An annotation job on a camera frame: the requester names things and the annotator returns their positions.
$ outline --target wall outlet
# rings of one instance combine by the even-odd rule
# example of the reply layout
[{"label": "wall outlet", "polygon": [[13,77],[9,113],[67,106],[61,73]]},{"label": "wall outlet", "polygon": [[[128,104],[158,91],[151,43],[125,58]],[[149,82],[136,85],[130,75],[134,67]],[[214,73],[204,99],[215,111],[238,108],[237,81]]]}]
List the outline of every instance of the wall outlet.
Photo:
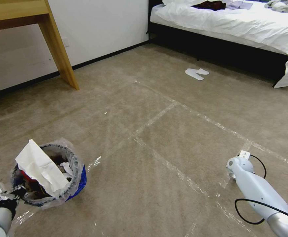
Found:
[{"label": "wall outlet", "polygon": [[64,47],[69,47],[69,41],[68,41],[68,38],[63,37],[63,38],[62,38],[62,41],[63,41],[63,45],[64,45]]}]

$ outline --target white bed sheet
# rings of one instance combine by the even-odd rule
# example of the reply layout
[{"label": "white bed sheet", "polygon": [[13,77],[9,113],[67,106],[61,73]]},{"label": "white bed sheet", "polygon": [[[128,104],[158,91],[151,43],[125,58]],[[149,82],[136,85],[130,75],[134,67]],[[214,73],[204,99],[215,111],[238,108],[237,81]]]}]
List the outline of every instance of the white bed sheet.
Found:
[{"label": "white bed sheet", "polygon": [[[288,55],[288,13],[252,2],[250,10],[205,10],[170,3],[152,9],[151,22]],[[288,86],[286,73],[274,88]]]}]

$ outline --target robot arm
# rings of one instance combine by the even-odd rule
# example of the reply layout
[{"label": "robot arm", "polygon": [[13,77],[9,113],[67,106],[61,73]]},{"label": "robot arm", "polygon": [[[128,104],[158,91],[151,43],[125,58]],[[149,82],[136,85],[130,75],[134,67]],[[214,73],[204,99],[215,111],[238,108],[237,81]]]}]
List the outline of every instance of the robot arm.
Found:
[{"label": "robot arm", "polygon": [[[288,213],[288,204],[276,190],[262,177],[253,173],[253,165],[248,160],[249,152],[241,151],[240,156],[228,160],[226,167],[230,176],[236,180],[237,186],[246,199],[262,202]],[[262,216],[272,231],[279,237],[288,237],[288,216],[263,206],[248,202]]]},{"label": "robot arm", "polygon": [[4,186],[0,184],[0,237],[7,236],[19,199],[25,194],[26,191],[22,186],[7,193]]}]

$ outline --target red object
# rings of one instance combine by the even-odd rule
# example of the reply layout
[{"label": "red object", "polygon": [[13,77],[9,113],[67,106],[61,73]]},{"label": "red object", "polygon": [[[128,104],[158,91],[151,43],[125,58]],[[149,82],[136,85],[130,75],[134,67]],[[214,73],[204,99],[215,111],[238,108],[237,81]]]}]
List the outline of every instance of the red object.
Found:
[{"label": "red object", "polygon": [[24,171],[21,170],[21,174],[27,179],[29,182],[34,183],[37,182],[36,179],[31,179]]}]

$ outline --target trash can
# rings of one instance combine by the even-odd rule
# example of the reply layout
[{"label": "trash can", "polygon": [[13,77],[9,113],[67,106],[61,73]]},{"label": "trash can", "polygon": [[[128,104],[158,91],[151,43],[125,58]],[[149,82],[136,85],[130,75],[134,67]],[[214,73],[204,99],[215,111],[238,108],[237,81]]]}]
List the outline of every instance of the trash can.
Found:
[{"label": "trash can", "polygon": [[45,144],[40,148],[51,158],[51,160],[59,165],[63,162],[68,162],[72,170],[72,178],[68,178],[69,184],[60,192],[59,197],[52,197],[47,194],[44,188],[36,181],[31,180],[27,175],[18,168],[18,164],[12,172],[12,186],[23,185],[28,194],[22,200],[26,204],[38,207],[58,206],[65,201],[76,196],[86,185],[86,169],[83,163],[79,161],[75,153],[65,145]]}]

